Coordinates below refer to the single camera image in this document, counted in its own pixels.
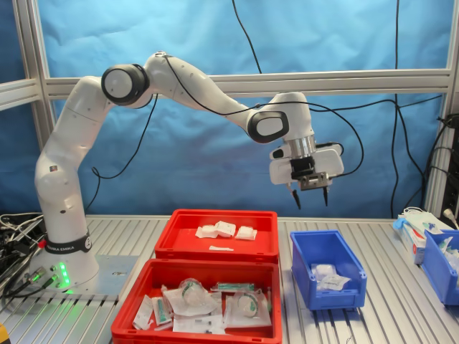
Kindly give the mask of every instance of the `blue plastic bin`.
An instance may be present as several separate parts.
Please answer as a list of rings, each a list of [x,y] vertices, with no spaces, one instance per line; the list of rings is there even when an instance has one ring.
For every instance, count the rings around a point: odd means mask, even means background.
[[[364,305],[366,273],[338,231],[296,231],[290,237],[293,242],[293,275],[309,310]],[[351,280],[341,291],[317,291],[312,264],[333,264],[340,276]]]
[[[459,249],[459,231],[450,230],[443,233],[434,235],[425,231],[427,241],[422,268],[440,301],[444,305],[459,305],[458,273],[438,248],[440,242],[453,237],[449,246]]]

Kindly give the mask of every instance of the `plastic packaging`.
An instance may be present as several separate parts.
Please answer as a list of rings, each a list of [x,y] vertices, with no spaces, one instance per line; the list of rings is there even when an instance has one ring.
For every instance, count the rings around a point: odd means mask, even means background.
[[[153,320],[150,320],[151,313],[153,313],[153,301],[148,295],[145,295],[137,311],[136,317],[132,322],[133,327],[137,330],[149,329],[150,325],[154,323]]]
[[[342,290],[344,285],[351,279],[340,276],[339,274],[330,274],[325,276],[318,284],[317,290]]]
[[[323,280],[325,276],[336,274],[336,268],[332,264],[312,264],[311,270],[314,276],[316,276],[317,282]]]
[[[155,331],[164,331],[164,330],[167,330],[168,328],[171,328],[173,327],[174,324],[171,322],[168,322],[167,324],[165,325],[162,325],[162,326],[158,326],[157,328],[155,328]]]
[[[215,229],[217,230],[217,233],[219,235],[221,235],[222,237],[230,238],[233,235],[235,235],[236,225],[235,224],[229,224],[229,223],[223,222],[223,221],[218,221],[215,224]]]
[[[253,283],[224,283],[218,282],[215,286],[210,288],[213,292],[241,292],[241,291],[255,291]]]
[[[213,238],[215,239],[218,237],[218,233],[215,230],[214,226],[203,226],[203,227],[198,227],[196,230],[196,236],[198,238]]]
[[[171,313],[167,310],[162,297],[153,297],[153,310],[157,325],[163,325],[172,321]]]
[[[437,235],[443,234],[443,230],[453,229],[427,211],[418,212],[414,210],[404,213],[404,215],[411,227],[421,234],[424,234],[424,230]]]
[[[267,300],[261,290],[237,292],[227,296],[223,323],[227,328],[257,328],[271,326]]]
[[[174,316],[174,311],[172,310],[171,303],[167,300],[167,297],[164,296],[164,292],[167,291],[167,287],[165,285],[161,285],[161,294],[163,295],[164,307],[169,311],[171,317]]]
[[[241,226],[235,236],[236,239],[255,240],[257,230],[252,227]]]
[[[178,289],[165,291],[164,295],[176,315],[205,315],[217,308],[217,303],[201,283],[192,278],[182,281]]]
[[[210,294],[210,297],[215,300],[215,302],[217,303],[217,307],[213,311],[211,311],[210,313],[206,314],[205,316],[223,315],[222,293],[221,292],[213,292],[212,294]],[[192,318],[199,319],[201,317],[203,317],[203,315],[193,315],[193,316],[189,317],[189,316],[183,316],[183,315],[176,314],[174,316],[174,319],[192,319]]]
[[[209,333],[224,335],[224,325],[221,315],[200,318],[174,319],[174,332]]]
[[[446,249],[448,248],[448,245],[450,244],[450,241],[453,240],[453,237],[450,236],[449,238],[446,238],[440,244],[438,247],[440,248],[440,251],[444,254],[446,252]]]

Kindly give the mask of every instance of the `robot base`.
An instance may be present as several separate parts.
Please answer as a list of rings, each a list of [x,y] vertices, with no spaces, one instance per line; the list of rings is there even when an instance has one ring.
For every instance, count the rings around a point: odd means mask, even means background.
[[[44,268],[38,282],[43,285],[51,276],[57,279],[46,292],[58,295],[110,295],[118,296],[136,264],[137,256],[108,256],[89,252],[51,254],[38,252],[31,260],[29,273]]]
[[[99,264],[99,272],[89,281],[71,287],[61,295],[90,295],[91,298],[101,296],[116,299],[126,288],[137,259],[138,256],[97,255],[95,260]]]
[[[70,276],[72,285],[62,286],[62,284],[59,282],[61,279],[59,278],[42,293],[37,293],[37,296],[43,295],[46,292],[56,292],[57,294],[55,294],[53,298],[79,297],[82,299],[106,299],[108,297],[108,299],[116,300],[119,294],[121,294],[124,291],[124,288],[126,288],[126,282],[128,281],[131,272],[133,271],[133,268],[135,267],[138,260],[138,256],[109,256],[105,254],[96,256],[89,254],[89,257],[83,258],[86,258],[89,261],[94,259],[94,264],[89,266],[96,268],[95,274],[93,274],[92,277],[89,277],[89,279],[84,281],[83,277],[88,278],[89,275],[85,275],[85,273],[88,270],[90,271],[90,269],[85,269],[84,264],[81,264],[79,272],[82,272],[82,274],[78,277],[78,281],[73,282],[76,280],[75,271],[72,273],[72,265],[70,265],[68,275]],[[45,267],[49,265],[49,260],[51,259],[53,262],[55,262],[56,255],[43,251],[40,252],[31,261],[30,271],[33,272],[38,269],[38,267]],[[53,272],[50,271],[50,269],[47,269],[46,275],[41,278],[42,282],[39,283],[44,283],[54,273],[60,275],[59,268]],[[33,289],[28,287],[24,292],[32,291]]]

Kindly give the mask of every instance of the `red plastic bin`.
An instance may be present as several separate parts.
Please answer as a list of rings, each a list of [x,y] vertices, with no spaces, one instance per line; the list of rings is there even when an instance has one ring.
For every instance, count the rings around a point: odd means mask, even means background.
[[[162,285],[177,288],[181,281],[190,277],[199,280],[208,290],[217,282],[248,281],[255,283],[255,288],[262,288],[264,292],[271,287],[272,325],[263,328],[226,329],[229,335],[177,333],[172,332],[172,329],[155,331],[156,323],[149,330],[136,330],[132,326],[144,295],[160,296]],[[278,266],[271,263],[148,260],[113,321],[111,330],[114,344],[280,344],[282,343],[282,320]]]
[[[196,236],[199,226],[218,221],[257,230],[255,240],[218,236],[216,239]],[[229,247],[234,251],[210,251],[210,246]],[[277,263],[278,215],[273,211],[191,210],[178,209],[172,214],[155,246],[157,258],[220,260],[230,262]]]

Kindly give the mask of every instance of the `white box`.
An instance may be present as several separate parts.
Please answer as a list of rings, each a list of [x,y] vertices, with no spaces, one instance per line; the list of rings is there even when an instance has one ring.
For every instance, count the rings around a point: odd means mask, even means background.
[[[403,244],[411,254],[415,264],[422,264],[425,251],[425,237],[408,223],[404,223],[401,229],[397,230],[402,238]]]

